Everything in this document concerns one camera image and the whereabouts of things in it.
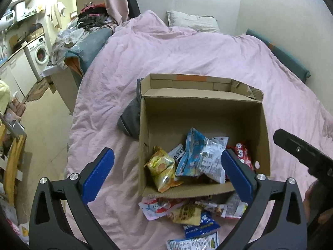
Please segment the person's right hand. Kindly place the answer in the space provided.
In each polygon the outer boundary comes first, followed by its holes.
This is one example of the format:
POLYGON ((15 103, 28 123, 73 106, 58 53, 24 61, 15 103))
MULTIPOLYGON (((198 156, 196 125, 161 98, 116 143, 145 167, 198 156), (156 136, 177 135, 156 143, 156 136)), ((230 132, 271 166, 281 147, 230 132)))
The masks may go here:
POLYGON ((303 201, 307 227, 324 225, 332 218, 332 187, 319 180, 314 181, 305 193, 303 201))

